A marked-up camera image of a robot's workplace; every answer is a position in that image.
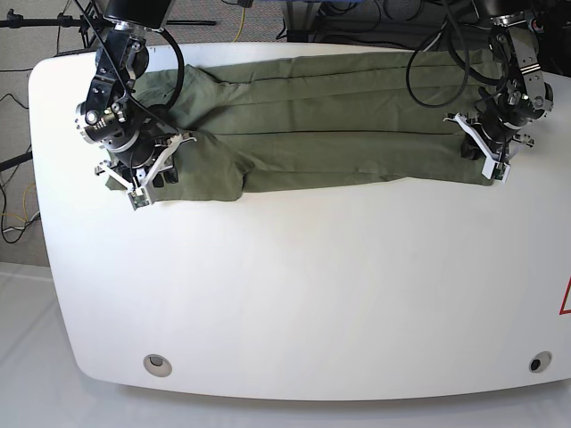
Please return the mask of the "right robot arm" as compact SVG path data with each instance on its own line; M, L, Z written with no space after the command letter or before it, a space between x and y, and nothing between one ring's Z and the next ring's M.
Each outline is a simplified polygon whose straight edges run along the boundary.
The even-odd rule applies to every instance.
M97 29L94 15L80 11L100 46L95 75L85 101L77 107L75 126L88 143L102 146L111 155L95 172L124 187L135 208L153 204L157 190L178 182L175 153L194 138L170 114L185 74L182 51L165 29L172 7L171 1L110 1L103 14L111 26L105 36ZM135 85L150 60L149 32L168 42L177 71L167 98L146 106L136 98Z

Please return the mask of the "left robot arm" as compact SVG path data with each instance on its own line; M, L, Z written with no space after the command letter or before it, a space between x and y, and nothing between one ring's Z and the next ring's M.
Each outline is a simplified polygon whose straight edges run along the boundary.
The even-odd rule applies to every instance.
M470 76L482 85L494 86L492 93L480 88L476 104L484 109L473 119L460 113L446 119L465 132L461 156L484 160L482 175L506 181L510 160L524 147L532 147L532 137L521 129L545 116L553 107L553 91L544 81L537 58L534 20L528 1L475 1L477 16L491 22L489 46L501 62L501 77L493 80L479 74Z

